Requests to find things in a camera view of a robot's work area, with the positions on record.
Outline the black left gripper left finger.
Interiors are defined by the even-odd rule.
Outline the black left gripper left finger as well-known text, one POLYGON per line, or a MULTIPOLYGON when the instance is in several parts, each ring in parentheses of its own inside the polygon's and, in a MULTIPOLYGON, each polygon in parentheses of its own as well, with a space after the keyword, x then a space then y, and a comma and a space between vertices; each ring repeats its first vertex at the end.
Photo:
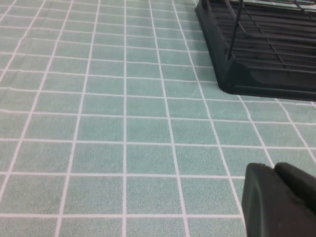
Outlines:
POLYGON ((241 206, 249 237, 316 235, 316 213, 264 164, 247 165, 241 206))

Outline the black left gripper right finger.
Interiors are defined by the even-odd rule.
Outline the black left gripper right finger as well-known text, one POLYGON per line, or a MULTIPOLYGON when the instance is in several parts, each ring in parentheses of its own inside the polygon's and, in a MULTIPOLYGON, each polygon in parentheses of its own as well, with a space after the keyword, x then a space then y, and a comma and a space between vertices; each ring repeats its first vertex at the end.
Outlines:
POLYGON ((309 173, 285 162, 275 165, 274 171, 286 186, 312 212, 316 212, 316 178, 309 173))

